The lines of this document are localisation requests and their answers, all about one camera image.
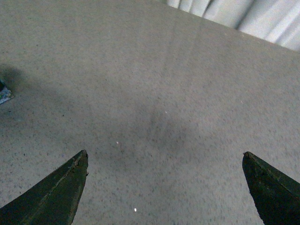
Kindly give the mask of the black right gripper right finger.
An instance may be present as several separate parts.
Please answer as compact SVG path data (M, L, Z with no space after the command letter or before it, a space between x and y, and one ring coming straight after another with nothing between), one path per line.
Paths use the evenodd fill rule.
M257 212L265 225L300 223L300 184L247 151L242 169Z

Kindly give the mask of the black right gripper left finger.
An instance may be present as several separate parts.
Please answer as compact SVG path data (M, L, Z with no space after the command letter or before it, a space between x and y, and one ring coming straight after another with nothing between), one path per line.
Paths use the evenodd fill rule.
M88 154L82 150L0 209L2 225L70 225L86 182Z

